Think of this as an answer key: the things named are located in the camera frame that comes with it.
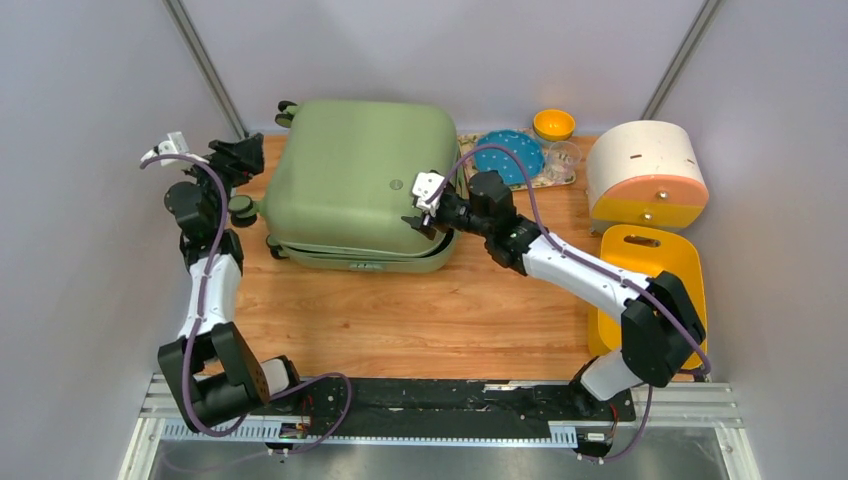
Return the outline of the blue polka dot plate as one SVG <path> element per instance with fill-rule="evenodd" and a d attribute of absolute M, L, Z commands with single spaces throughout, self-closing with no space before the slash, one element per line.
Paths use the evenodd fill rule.
<path fill-rule="evenodd" d="M 538 176 L 545 165 L 545 156 L 540 144 L 530 135 L 516 130 L 496 130 L 484 134 L 476 141 L 476 146 L 497 145 L 510 151 L 487 148 L 474 155 L 477 171 L 496 171 L 503 182 L 510 187 L 526 185 L 521 168 L 513 160 L 517 158 L 524 166 L 530 179 Z"/>

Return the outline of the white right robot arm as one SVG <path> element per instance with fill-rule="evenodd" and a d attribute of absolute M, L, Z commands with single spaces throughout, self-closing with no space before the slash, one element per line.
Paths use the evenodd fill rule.
<path fill-rule="evenodd" d="M 618 323 L 619 347 L 574 377 L 570 404 L 580 417 L 598 417 L 612 397 L 634 386 L 665 387 L 692 355 L 705 355 L 706 328 L 677 275 L 631 271 L 574 248 L 519 214 L 497 173 L 474 175 L 463 197 L 446 177 L 420 172 L 411 196 L 420 212 L 404 219 L 412 229 L 427 237 L 438 230 L 478 235 L 501 267 L 563 288 Z"/>

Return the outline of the floral placemat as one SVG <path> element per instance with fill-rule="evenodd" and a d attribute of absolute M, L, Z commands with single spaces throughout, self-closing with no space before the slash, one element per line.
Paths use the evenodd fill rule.
<path fill-rule="evenodd" d="M 538 136 L 534 133 L 534 131 L 533 131 L 532 129 L 503 129 L 503 130 L 516 130 L 516 131 L 520 131 L 520 132 L 526 133 L 526 134 L 530 135 L 532 138 L 534 138 L 534 139 L 535 139 L 535 140 L 536 140 L 536 141 L 540 144 L 540 146 L 541 146 L 541 148 L 542 148 L 542 153 L 543 153 L 543 154 L 544 154 L 544 156 L 545 156 L 545 165 L 544 165 L 544 168 L 543 168 L 542 172 L 541 172 L 538 176 L 536 176 L 536 177 L 535 177 L 535 178 L 533 178 L 533 179 L 530 179 L 530 180 L 531 180 L 531 183 L 532 183 L 532 187 L 533 187 L 534 189 L 538 189 L 538 188 L 545 188 L 545 187 L 554 187 L 554 186 L 564 186 L 564 185 L 556 185 L 556 184 L 553 184 L 553 183 L 549 180 L 548 175 L 547 175 L 547 172 L 546 172 L 546 156 L 547 156 L 547 151 L 548 151 L 548 147 L 549 147 L 549 146 L 550 146 L 550 144 L 551 144 L 551 143 L 553 143 L 553 142 L 547 142 L 547 141 L 544 141 L 543 139 L 539 138 L 539 137 L 538 137 Z M 476 141 L 477 141 L 480 137 L 482 137 L 484 134 L 489 133 L 489 132 L 484 132 L 484 133 L 469 133 L 469 134 L 463 134 L 463 135 L 460 135 L 460 136 L 458 137 L 458 143 L 459 143 L 459 147 L 460 147 L 460 152 L 461 152 L 462 154 L 465 154 L 465 153 L 467 153 L 468 151 L 470 151 L 471 149 L 473 149 L 474 147 L 476 147 Z M 469 178 L 470 178 L 473 174 L 475 174 L 475 173 L 477 173 L 477 172 L 478 172 L 478 171 L 476 170 L 476 168 L 475 168 L 475 166 L 474 166 L 474 157 L 473 157 L 473 159 L 472 159 L 472 160 L 468 160 L 468 161 L 465 163 L 465 166 L 464 166 L 464 173 L 465 173 L 466 178 L 467 178 L 467 179 L 469 179 Z M 512 190 L 526 190 L 526 189 L 527 189 L 527 183 L 526 183 L 526 185 L 525 185 L 525 186 L 522 186 L 522 187 L 510 187 L 510 188 L 511 188 Z"/>

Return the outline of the small yellow bowl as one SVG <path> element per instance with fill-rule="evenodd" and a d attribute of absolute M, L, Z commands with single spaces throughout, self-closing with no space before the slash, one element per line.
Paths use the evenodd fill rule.
<path fill-rule="evenodd" d="M 559 109 L 545 109 L 537 112 L 532 121 L 534 133 L 547 142 L 566 141 L 571 138 L 577 126 L 575 118 Z"/>

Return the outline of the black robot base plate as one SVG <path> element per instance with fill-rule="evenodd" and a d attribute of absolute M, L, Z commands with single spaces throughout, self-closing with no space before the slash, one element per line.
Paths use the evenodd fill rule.
<path fill-rule="evenodd" d="M 628 392 L 595 402 L 565 383 L 506 380 L 329 378 L 260 411 L 308 420 L 315 435 L 339 421 L 337 437 L 376 438 L 542 439 L 552 422 L 636 418 Z"/>

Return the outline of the white and orange drawer cabinet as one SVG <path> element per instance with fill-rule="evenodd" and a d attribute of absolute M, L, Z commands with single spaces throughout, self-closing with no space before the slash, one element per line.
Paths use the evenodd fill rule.
<path fill-rule="evenodd" d="M 703 212 L 709 191 L 688 133 L 638 120 L 602 134 L 586 159 L 591 229 L 618 224 L 678 232 Z"/>

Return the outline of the yellow plastic basin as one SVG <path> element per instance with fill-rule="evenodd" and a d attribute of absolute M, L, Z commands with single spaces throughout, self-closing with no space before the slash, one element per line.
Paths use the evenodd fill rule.
<path fill-rule="evenodd" d="M 599 258 L 618 267 L 654 277 L 663 271 L 683 282 L 705 329 L 709 328 L 700 255 L 686 238 L 664 230 L 637 225 L 614 225 L 602 235 Z M 621 344 L 619 325 L 591 307 L 588 348 L 600 356 Z"/>

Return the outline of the clear drinking glass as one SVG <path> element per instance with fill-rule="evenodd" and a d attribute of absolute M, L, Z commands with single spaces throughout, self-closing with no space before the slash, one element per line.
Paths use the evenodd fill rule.
<path fill-rule="evenodd" d="M 546 172 L 556 185 L 569 185 L 576 181 L 577 165 L 582 159 L 582 150 L 571 141 L 553 142 L 548 147 Z"/>

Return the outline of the aluminium frame rail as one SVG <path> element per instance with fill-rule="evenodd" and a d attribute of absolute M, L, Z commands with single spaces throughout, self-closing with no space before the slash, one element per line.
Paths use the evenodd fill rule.
<path fill-rule="evenodd" d="M 633 390 L 627 404 L 638 414 L 651 399 L 647 426 L 657 428 L 701 428 L 716 434 L 720 464 L 731 479 L 758 479 L 759 470 L 744 430 L 743 419 L 732 399 L 732 389 L 723 383 L 673 383 L 653 395 L 645 387 Z M 146 479 L 153 472 L 156 450 L 162 440 L 209 440 L 188 430 L 176 418 L 177 407 L 164 377 L 155 374 L 150 380 L 142 411 L 127 447 L 119 479 Z M 421 437 L 381 435 L 331 436 L 327 445 L 403 446 L 403 447 L 493 447 L 570 449 L 578 445 L 582 431 L 599 427 L 597 421 L 544 420 L 542 432 L 529 437 L 518 435 L 491 437 Z"/>

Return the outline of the green hard-shell suitcase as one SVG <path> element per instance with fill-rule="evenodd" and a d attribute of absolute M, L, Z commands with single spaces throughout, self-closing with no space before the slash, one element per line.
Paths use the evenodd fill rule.
<path fill-rule="evenodd" d="M 271 255 L 311 268 L 429 273 L 442 268 L 458 232 L 412 229 L 420 173 L 447 173 L 460 156 L 455 123 L 417 103 L 283 100 L 280 160 L 261 198 L 235 195 L 231 222 L 262 218 Z"/>

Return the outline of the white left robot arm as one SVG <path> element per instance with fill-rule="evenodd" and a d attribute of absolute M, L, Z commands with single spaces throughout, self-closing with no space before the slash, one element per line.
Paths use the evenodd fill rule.
<path fill-rule="evenodd" d="M 291 415 L 304 405 L 305 387 L 285 356 L 259 361 L 235 322 L 244 252 L 235 226 L 257 218 L 236 188 L 265 167 L 264 137 L 213 140 L 210 153 L 191 153 L 172 132 L 145 154 L 144 166 L 187 162 L 187 180 L 165 193 L 165 209 L 180 230 L 179 249 L 192 287 L 186 319 L 175 340 L 159 347 L 157 361 L 187 427 L 210 437 L 236 430 L 252 411 L 270 404 Z"/>

